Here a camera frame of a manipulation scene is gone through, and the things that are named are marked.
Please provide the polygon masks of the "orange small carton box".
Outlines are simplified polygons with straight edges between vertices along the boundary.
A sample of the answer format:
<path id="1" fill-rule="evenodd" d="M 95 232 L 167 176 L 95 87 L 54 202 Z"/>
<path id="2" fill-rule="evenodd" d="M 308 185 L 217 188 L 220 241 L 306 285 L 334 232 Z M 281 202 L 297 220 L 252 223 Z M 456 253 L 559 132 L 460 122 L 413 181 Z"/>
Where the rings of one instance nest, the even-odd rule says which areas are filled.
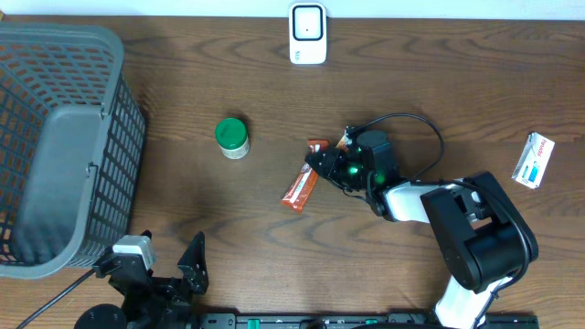
<path id="1" fill-rule="evenodd" d="M 335 146 L 336 149 L 343 151 L 344 153 L 348 153 L 348 147 L 351 145 L 351 139 L 348 137 L 347 133 L 344 133 L 342 138 L 339 140 L 337 145 Z"/>

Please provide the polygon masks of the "red chocolate bar wrapper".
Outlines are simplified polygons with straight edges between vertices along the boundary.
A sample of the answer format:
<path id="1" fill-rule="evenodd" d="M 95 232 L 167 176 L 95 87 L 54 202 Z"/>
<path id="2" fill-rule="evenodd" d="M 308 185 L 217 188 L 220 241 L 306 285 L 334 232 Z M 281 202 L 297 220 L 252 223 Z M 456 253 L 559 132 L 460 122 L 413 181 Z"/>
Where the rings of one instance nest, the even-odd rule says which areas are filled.
<path id="1" fill-rule="evenodd" d="M 313 168 L 307 163 L 304 163 L 297 178 L 284 193 L 284 196 L 281 199 L 281 204 L 301 213 L 313 192 L 318 178 L 319 175 L 313 170 Z"/>

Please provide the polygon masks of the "green lid jar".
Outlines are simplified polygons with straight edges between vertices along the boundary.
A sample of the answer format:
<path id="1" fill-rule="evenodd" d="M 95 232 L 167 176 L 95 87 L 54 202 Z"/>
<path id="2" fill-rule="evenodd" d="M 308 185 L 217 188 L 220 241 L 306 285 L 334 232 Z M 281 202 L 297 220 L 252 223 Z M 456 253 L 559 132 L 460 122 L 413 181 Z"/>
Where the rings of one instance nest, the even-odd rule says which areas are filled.
<path id="1" fill-rule="evenodd" d="M 241 159 L 250 150 L 247 128 L 238 118 L 223 119 L 216 127 L 215 136 L 221 152 L 228 159 Z"/>

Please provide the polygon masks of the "white Panadol medicine box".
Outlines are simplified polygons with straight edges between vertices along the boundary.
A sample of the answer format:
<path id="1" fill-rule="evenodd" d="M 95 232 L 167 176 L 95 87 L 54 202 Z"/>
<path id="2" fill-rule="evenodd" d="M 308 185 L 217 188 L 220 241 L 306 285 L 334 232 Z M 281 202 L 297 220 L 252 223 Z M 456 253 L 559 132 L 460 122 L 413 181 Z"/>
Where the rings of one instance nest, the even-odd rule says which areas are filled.
<path id="1" fill-rule="evenodd" d="M 530 133 L 511 178 L 530 189 L 539 188 L 554 146 L 547 137 Z"/>

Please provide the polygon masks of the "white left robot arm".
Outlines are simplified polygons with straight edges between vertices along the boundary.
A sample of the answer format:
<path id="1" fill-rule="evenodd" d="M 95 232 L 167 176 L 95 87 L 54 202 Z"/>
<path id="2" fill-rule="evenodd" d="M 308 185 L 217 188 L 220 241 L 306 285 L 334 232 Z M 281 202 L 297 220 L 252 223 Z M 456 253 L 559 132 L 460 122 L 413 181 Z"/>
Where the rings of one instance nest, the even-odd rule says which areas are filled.
<path id="1" fill-rule="evenodd" d="M 120 306 L 91 307 L 75 323 L 77 328 L 199 328 L 201 317 L 192 311 L 196 295 L 209 285 L 205 235 L 198 232 L 177 263 L 180 278 L 155 277 L 152 233 L 125 235 L 92 265 L 97 278 L 123 296 Z"/>

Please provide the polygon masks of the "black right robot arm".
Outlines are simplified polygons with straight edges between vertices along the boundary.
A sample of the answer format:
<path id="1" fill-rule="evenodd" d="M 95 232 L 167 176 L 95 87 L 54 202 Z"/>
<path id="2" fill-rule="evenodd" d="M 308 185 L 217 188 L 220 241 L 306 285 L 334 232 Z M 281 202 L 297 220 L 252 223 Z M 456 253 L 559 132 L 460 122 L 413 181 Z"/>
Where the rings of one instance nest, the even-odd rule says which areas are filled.
<path id="1" fill-rule="evenodd" d="M 520 281 L 538 257 L 534 233 L 489 172 L 437 182 L 407 178 L 381 131 L 346 133 L 341 145 L 311 151 L 305 161 L 377 216 L 431 226 L 451 274 L 434 307 L 444 327 L 485 325 L 499 292 Z"/>

